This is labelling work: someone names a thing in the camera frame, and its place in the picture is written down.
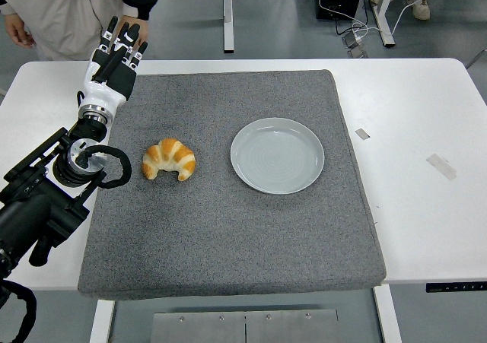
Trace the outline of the person's right hand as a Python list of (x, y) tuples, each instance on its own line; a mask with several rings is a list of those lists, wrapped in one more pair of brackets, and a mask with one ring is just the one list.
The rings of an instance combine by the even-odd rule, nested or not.
[(5, 30), (11, 41), (23, 48), (32, 49), (35, 44), (30, 33), (26, 31), (25, 23), (18, 14), (7, 14), (4, 16)]

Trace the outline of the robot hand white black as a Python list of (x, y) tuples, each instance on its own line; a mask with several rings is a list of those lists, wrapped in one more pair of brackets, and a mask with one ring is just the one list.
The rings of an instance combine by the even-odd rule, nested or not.
[(117, 24), (112, 17), (88, 63), (84, 96), (78, 100), (80, 118), (99, 116), (109, 122), (131, 96), (147, 43), (139, 42), (140, 24)]

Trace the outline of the person's left hand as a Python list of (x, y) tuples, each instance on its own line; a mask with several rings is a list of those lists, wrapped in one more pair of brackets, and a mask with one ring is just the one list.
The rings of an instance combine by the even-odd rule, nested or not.
[(139, 25), (138, 39), (136, 40), (136, 43), (134, 44), (134, 48), (138, 48), (140, 45), (142, 45), (144, 42), (147, 41), (147, 39), (148, 39), (148, 28), (149, 28), (148, 21), (144, 21), (144, 20), (138, 19), (136, 17), (123, 15), (119, 18), (117, 28), (116, 28), (116, 35), (119, 34), (120, 30), (122, 29), (122, 27), (125, 23), (128, 23), (129, 26), (132, 26), (133, 24)]

